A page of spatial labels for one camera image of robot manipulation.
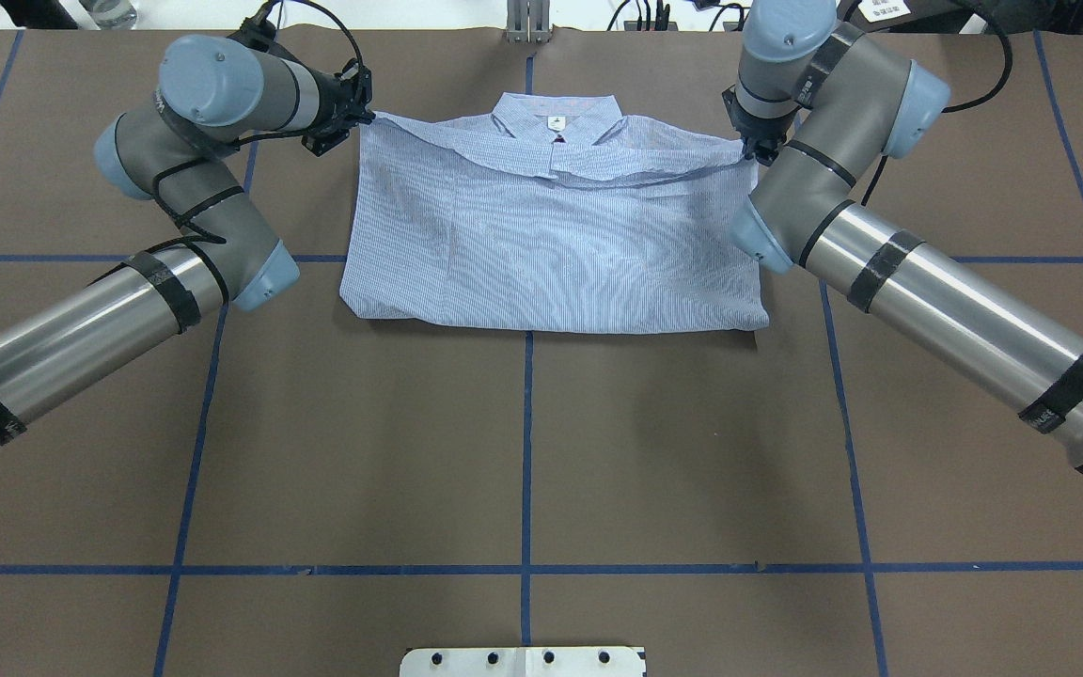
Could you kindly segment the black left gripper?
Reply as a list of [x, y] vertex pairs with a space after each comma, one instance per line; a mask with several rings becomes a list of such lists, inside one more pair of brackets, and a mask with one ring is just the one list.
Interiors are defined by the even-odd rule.
[[315, 141], [343, 142], [358, 125], [375, 120], [370, 110], [371, 71], [365, 64], [347, 64], [343, 71], [315, 73], [319, 113]]

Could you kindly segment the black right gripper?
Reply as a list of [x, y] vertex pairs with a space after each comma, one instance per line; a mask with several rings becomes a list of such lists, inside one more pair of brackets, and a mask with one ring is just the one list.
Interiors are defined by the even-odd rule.
[[779, 149], [787, 141], [788, 129], [795, 119], [795, 104], [768, 102], [753, 96], [745, 87], [725, 89], [722, 100], [731, 128], [744, 142], [745, 158], [761, 165], [774, 162]]

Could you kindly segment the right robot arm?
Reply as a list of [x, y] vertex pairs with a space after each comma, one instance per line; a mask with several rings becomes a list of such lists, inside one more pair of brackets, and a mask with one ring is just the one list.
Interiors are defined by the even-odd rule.
[[1083, 476], [1083, 336], [852, 197], [944, 115], [949, 84], [833, 1], [756, 1], [722, 99], [764, 166], [728, 227], [735, 247], [845, 295], [1057, 441]]

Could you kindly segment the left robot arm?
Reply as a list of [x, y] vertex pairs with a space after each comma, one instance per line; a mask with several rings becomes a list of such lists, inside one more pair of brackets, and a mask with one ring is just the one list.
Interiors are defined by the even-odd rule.
[[0, 447], [165, 339], [220, 308], [252, 309], [298, 277], [229, 155], [300, 136], [323, 154], [371, 119], [361, 57], [309, 66], [262, 32], [185, 35], [169, 44], [143, 101], [120, 112], [108, 86], [56, 53], [41, 64], [4, 149], [0, 205], [55, 253], [11, 252], [5, 264], [110, 262], [107, 273], [0, 333]]

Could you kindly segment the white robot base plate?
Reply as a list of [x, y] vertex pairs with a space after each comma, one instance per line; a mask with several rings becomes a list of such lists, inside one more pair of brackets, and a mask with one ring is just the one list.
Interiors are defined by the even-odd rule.
[[417, 648], [400, 676], [645, 676], [643, 648], [628, 646]]

